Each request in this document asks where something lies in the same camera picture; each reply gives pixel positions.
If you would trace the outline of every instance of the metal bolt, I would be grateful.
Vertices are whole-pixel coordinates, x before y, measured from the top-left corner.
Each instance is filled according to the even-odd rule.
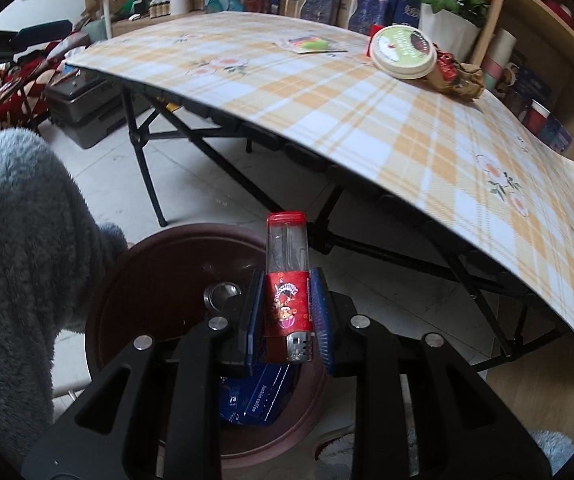
[[[209,319],[209,328],[212,330],[224,330],[227,328],[229,322],[227,318],[222,316],[216,316]]]
[[[427,334],[425,336],[425,342],[427,346],[432,348],[440,348],[445,344],[445,339],[440,334]]]
[[[133,340],[133,345],[136,350],[146,350],[153,345],[154,340],[148,335],[139,335]]]
[[[371,325],[371,320],[367,316],[353,316],[352,319],[349,320],[354,328],[367,328]]]

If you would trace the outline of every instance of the gray fluffy blanket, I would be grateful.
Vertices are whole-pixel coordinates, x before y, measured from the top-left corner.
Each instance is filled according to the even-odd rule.
[[[0,451],[17,468],[53,418],[55,338],[83,330],[96,286],[125,249],[118,227],[96,225],[44,141],[0,133]]]

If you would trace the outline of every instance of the lighter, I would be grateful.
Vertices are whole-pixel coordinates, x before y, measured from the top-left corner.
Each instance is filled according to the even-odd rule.
[[[267,362],[305,363],[312,359],[307,250],[304,213],[267,217]]]

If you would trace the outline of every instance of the shelf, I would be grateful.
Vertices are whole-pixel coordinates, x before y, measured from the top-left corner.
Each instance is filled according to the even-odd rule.
[[[507,10],[574,66],[574,31],[541,0],[505,0]]]

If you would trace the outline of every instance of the plaid tablecloth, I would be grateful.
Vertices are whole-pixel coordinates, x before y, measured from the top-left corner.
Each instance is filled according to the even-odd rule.
[[[348,52],[279,46],[312,34]],[[463,104],[379,72],[367,41],[222,12],[132,32],[70,63],[220,108],[378,183],[507,267],[574,330],[574,162],[488,92]]]

